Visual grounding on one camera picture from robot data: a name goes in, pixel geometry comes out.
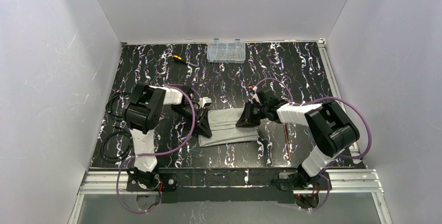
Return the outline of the grey cloth napkin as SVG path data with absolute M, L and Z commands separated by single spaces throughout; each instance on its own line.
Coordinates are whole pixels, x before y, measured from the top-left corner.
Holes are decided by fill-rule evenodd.
M 212 136 L 207 138 L 199 135 L 200 147 L 256 141 L 259 137 L 257 127 L 236 127 L 242 112 L 241 108 L 210 110 L 208 123 Z

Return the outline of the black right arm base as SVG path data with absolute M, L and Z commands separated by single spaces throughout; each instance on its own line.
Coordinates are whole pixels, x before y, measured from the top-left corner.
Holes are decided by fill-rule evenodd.
M 332 188 L 327 172 L 310 177 L 303 169 L 300 172 L 297 169 L 279 172 L 272 179 L 272 184 L 282 191 L 307 190 L 313 193 L 313 190 Z

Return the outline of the black copper spoon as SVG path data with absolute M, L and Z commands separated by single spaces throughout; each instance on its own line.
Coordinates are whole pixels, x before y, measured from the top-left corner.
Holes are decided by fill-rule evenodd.
M 283 123 L 283 129 L 284 129 L 285 142 L 286 142 L 286 153 L 288 156 L 288 160 L 291 161 L 289 133 L 287 125 L 285 123 Z

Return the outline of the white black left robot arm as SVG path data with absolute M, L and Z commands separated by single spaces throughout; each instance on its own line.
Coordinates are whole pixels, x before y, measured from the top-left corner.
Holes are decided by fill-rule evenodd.
M 134 167 L 142 172 L 153 172 L 158 156 L 179 150 L 194 133 L 211 138 L 212 132 L 208 122 L 208 107 L 211 104 L 211 98 L 201 97 L 193 88 L 185 85 L 137 84 L 123 111 L 123 119 L 133 139 Z M 155 153 L 154 130 L 165 105 L 169 105 L 174 112 L 189 119 L 191 126 L 185 140 L 177 148 Z

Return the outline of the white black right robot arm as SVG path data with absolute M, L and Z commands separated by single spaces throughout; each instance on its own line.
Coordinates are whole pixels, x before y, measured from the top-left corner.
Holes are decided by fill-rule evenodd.
M 310 129 L 315 146 L 297 169 L 305 180 L 318 177 L 333 159 L 360 138 L 359 130 L 335 99 L 297 105 L 277 97 L 271 90 L 258 91 L 245 103 L 236 127 L 257 127 L 263 119 Z

